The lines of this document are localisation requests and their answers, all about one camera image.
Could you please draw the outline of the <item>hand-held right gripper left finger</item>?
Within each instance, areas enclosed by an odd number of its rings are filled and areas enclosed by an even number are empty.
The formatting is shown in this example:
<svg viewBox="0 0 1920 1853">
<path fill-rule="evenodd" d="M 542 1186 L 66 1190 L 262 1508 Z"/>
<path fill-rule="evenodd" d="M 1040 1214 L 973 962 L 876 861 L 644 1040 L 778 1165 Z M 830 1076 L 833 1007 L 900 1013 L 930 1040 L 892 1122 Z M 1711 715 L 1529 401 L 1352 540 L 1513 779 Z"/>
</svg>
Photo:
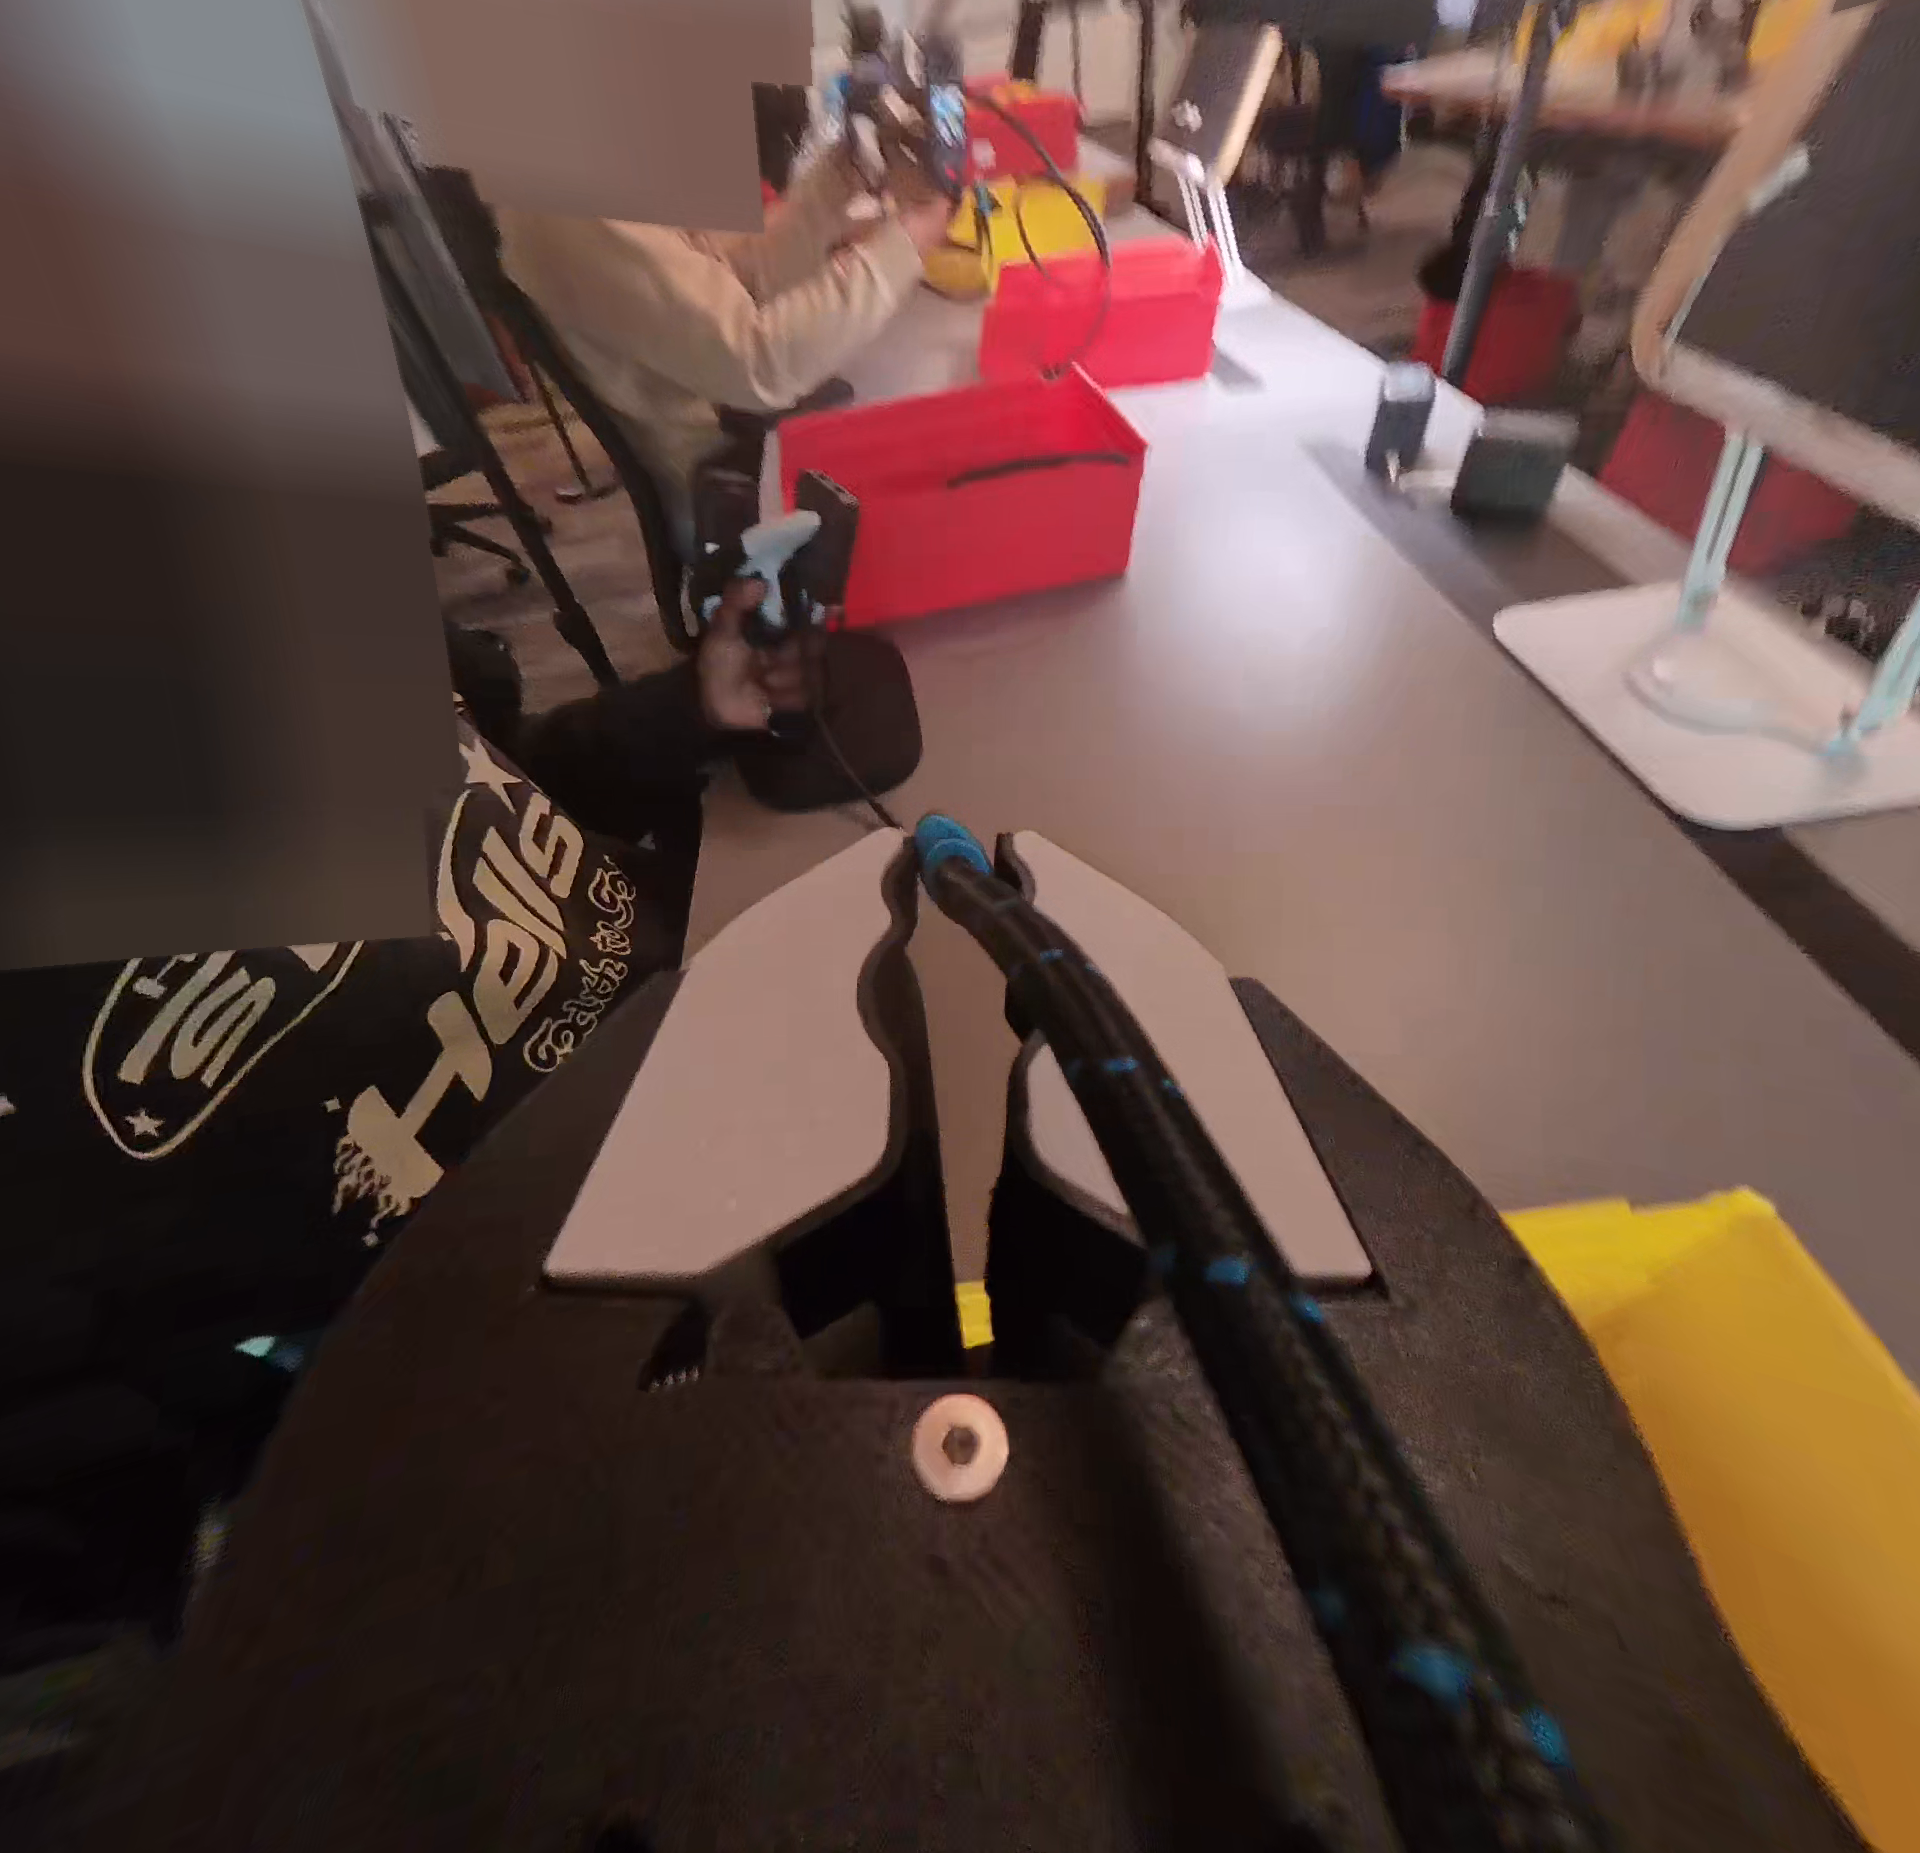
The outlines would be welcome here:
<svg viewBox="0 0 1920 1853">
<path fill-rule="evenodd" d="M 873 832 L 707 942 L 542 1260 L 551 1288 L 694 1288 L 876 1181 L 894 1077 L 863 979 L 900 943 Z"/>
</svg>

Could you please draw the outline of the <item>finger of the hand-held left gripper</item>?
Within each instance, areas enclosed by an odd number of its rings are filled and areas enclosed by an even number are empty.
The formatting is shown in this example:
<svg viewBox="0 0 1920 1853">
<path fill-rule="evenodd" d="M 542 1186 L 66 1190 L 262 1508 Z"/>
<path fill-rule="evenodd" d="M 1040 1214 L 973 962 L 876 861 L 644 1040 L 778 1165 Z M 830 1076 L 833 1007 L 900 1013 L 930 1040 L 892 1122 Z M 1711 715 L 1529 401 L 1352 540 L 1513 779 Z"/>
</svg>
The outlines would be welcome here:
<svg viewBox="0 0 1920 1853">
<path fill-rule="evenodd" d="M 755 589 L 743 619 L 748 643 L 781 643 L 827 619 L 827 547 L 821 515 L 781 515 L 743 537 L 739 583 Z"/>
</svg>

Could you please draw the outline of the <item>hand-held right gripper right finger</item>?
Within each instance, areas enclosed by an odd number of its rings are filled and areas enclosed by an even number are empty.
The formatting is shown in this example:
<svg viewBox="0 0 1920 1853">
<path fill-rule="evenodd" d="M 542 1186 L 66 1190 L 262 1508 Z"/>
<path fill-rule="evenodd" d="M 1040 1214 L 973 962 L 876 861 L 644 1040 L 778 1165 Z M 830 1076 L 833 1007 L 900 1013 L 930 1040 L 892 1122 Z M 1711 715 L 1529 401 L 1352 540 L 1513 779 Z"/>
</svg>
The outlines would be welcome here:
<svg viewBox="0 0 1920 1853">
<path fill-rule="evenodd" d="M 1277 1257 L 1300 1280 L 1371 1280 L 1373 1260 L 1213 950 L 1040 832 L 1010 832 L 1002 850 L 1039 913 L 1136 1013 Z"/>
</svg>

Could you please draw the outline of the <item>black adapter hub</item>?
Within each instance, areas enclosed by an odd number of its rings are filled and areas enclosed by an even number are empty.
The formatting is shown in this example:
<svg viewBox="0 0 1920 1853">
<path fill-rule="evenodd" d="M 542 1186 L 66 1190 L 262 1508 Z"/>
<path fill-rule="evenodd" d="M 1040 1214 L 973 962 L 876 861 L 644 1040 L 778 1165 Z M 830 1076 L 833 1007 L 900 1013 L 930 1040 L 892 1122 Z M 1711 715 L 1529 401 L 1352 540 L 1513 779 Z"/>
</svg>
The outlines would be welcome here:
<svg viewBox="0 0 1920 1853">
<path fill-rule="evenodd" d="M 781 599 L 790 618 L 810 629 L 842 613 L 848 600 L 861 503 L 830 474 L 803 469 L 796 488 L 796 517 L 800 515 L 818 526 L 781 571 Z"/>
</svg>

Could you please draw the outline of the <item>person's left hand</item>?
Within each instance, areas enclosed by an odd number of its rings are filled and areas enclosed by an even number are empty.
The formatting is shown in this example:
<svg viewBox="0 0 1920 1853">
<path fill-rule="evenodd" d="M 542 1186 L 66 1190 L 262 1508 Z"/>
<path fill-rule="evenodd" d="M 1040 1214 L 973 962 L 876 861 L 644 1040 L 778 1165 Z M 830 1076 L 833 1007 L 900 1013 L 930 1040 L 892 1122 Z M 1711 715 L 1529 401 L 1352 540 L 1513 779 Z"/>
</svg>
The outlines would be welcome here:
<svg viewBox="0 0 1920 1853">
<path fill-rule="evenodd" d="M 707 624 L 694 658 L 699 695 L 716 731 L 769 734 L 778 719 L 806 712 L 806 651 L 796 635 L 759 648 L 743 619 L 716 609 Z"/>
</svg>

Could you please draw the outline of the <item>black cushioned pad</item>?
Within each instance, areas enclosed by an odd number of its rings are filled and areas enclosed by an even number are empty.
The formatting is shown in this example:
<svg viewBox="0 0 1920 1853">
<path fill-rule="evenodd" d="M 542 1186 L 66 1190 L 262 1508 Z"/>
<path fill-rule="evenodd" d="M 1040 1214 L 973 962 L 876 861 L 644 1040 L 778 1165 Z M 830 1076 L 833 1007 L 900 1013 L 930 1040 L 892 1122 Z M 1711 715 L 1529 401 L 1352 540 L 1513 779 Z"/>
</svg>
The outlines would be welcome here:
<svg viewBox="0 0 1920 1853">
<path fill-rule="evenodd" d="M 769 734 L 743 734 L 733 769 L 772 814 L 876 808 L 922 764 L 906 659 L 865 633 L 803 633 L 810 705 Z"/>
</svg>

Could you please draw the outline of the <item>red plastic bin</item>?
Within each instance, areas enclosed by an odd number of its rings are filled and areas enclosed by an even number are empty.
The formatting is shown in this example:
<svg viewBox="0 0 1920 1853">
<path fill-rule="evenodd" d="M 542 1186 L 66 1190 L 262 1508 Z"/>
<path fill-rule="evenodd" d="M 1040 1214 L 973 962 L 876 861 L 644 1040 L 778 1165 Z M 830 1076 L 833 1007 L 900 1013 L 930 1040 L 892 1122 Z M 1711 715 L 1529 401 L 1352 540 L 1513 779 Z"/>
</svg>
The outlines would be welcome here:
<svg viewBox="0 0 1920 1853">
<path fill-rule="evenodd" d="M 1181 237 L 1115 244 L 1002 272 L 981 316 L 984 382 L 1079 369 L 1102 389 L 1192 382 L 1213 370 L 1224 272 L 1217 247 Z"/>
<path fill-rule="evenodd" d="M 1026 185 L 1047 168 L 1079 172 L 1080 108 L 1073 94 L 993 74 L 970 74 L 962 89 L 970 181 Z"/>
<path fill-rule="evenodd" d="M 1080 369 L 778 427 L 781 493 L 857 497 L 845 619 L 885 625 L 1119 579 L 1146 442 Z"/>
</svg>

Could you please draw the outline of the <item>black office chair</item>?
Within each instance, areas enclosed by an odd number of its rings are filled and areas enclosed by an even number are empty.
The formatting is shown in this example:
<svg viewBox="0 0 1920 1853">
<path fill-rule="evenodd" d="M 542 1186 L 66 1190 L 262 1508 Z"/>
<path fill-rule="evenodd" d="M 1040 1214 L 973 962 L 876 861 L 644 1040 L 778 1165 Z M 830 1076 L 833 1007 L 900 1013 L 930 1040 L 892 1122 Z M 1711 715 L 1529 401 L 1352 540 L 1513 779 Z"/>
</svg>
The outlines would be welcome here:
<svg viewBox="0 0 1920 1853">
<path fill-rule="evenodd" d="M 393 117 L 350 108 L 342 134 L 401 387 L 427 429 L 420 485 L 433 496 L 471 474 L 490 485 L 483 506 L 427 506 L 429 552 L 442 558 L 445 546 L 466 546 L 498 558 L 511 583 L 537 583 L 561 643 L 598 686 L 616 682 L 608 645 L 551 552 L 551 523 L 519 493 L 483 424 L 485 405 L 534 400 L 565 446 L 577 488 L 596 497 L 598 482 L 584 474 L 565 419 L 570 407 L 632 511 L 660 633 L 672 651 L 691 653 L 699 625 L 686 609 L 686 566 L 653 474 L 540 309 L 505 277 L 491 213 L 465 173 L 420 168 Z"/>
</svg>

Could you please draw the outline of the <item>yellow plastic bin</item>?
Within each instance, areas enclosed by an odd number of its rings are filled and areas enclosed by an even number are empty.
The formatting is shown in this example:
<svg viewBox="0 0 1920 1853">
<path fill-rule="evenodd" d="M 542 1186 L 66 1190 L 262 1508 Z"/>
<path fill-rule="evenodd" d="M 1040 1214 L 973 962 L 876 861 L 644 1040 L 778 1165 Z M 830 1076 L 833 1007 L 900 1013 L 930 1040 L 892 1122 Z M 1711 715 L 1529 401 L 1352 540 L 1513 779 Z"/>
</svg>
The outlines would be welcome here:
<svg viewBox="0 0 1920 1853">
<path fill-rule="evenodd" d="M 1505 1214 L 1596 1349 L 1774 1716 L 1918 1851 L 1918 1386 L 1755 1190 Z"/>
<path fill-rule="evenodd" d="M 922 285 L 952 303 L 987 298 L 1034 254 L 1043 267 L 1095 260 L 1084 210 L 1047 181 L 993 181 L 962 191 L 947 237 L 922 260 Z"/>
</svg>

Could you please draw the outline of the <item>dark printed shirt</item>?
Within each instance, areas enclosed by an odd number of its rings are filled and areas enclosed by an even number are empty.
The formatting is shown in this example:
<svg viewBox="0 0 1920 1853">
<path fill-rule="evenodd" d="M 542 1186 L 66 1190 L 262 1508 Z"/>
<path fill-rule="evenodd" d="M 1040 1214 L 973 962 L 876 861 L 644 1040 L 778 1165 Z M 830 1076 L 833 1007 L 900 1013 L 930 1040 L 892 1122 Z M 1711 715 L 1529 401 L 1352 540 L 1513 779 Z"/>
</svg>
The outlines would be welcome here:
<svg viewBox="0 0 1920 1853">
<path fill-rule="evenodd" d="M 465 734 L 417 936 L 3 974 L 3 1671 L 172 1634 L 425 1197 L 684 952 L 701 771 Z"/>
</svg>

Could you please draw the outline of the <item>small black board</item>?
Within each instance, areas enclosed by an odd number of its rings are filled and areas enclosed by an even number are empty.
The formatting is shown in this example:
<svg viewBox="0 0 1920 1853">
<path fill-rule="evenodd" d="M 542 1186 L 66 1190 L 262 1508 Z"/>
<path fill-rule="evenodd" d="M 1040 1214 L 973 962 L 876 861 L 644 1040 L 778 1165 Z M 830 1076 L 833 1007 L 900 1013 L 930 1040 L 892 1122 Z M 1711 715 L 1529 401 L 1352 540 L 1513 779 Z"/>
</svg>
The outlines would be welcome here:
<svg viewBox="0 0 1920 1853">
<path fill-rule="evenodd" d="M 1198 26 L 1146 139 L 1149 166 L 1192 188 L 1224 188 L 1255 132 L 1280 60 L 1284 31 L 1273 22 Z"/>
</svg>

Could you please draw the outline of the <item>small grey box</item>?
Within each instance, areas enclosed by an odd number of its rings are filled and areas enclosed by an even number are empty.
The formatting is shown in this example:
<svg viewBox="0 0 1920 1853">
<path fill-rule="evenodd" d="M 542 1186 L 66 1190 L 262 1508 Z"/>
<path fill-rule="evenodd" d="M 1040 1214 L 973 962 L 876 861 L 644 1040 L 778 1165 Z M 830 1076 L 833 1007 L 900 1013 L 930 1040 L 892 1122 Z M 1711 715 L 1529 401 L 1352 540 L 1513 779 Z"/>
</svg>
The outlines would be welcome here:
<svg viewBox="0 0 1920 1853">
<path fill-rule="evenodd" d="M 1486 407 L 1453 478 L 1453 517 L 1473 526 L 1544 523 L 1577 429 L 1569 412 Z"/>
<path fill-rule="evenodd" d="M 1373 424 L 1363 449 L 1363 466 L 1380 482 L 1397 482 L 1425 459 L 1438 378 L 1429 364 L 1400 359 L 1380 370 Z"/>
</svg>

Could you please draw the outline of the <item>red storage bin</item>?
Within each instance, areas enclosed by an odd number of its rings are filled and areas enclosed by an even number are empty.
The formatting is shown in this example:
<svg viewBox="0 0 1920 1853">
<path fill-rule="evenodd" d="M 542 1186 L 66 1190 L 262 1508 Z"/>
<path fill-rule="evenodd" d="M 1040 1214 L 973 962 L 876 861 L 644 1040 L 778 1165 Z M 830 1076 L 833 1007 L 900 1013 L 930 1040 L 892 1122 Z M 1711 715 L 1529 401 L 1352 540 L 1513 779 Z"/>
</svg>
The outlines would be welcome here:
<svg viewBox="0 0 1920 1853">
<path fill-rule="evenodd" d="M 1728 432 L 1692 407 L 1636 389 L 1599 482 L 1666 534 L 1692 540 Z M 1767 452 L 1744 497 L 1730 571 L 1774 576 L 1838 543 L 1862 507 L 1816 474 Z"/>
<path fill-rule="evenodd" d="M 1431 260 L 1417 272 L 1417 325 L 1410 359 L 1439 375 L 1458 294 L 1458 272 Z M 1505 262 L 1483 304 L 1463 391 L 1482 405 L 1520 405 L 1559 380 L 1580 316 L 1580 277 L 1553 266 Z"/>
</svg>

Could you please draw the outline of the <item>black disc on pole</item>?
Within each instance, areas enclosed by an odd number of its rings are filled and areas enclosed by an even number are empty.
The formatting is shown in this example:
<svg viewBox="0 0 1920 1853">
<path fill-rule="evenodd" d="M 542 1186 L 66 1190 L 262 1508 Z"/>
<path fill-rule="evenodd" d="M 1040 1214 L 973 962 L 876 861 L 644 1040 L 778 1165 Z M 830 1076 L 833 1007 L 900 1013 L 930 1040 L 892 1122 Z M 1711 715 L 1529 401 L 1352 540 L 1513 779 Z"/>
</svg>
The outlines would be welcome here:
<svg viewBox="0 0 1920 1853">
<path fill-rule="evenodd" d="M 1483 126 L 1483 153 L 1473 159 L 1449 237 L 1417 266 L 1422 304 L 1449 309 L 1439 359 L 1425 364 L 1457 389 L 1468 389 L 1477 337 L 1492 304 L 1492 290 L 1519 244 L 1524 207 L 1520 181 L 1533 129 L 1544 111 L 1553 49 L 1570 26 L 1577 0 L 1527 0 L 1520 78 L 1502 111 Z"/>
</svg>

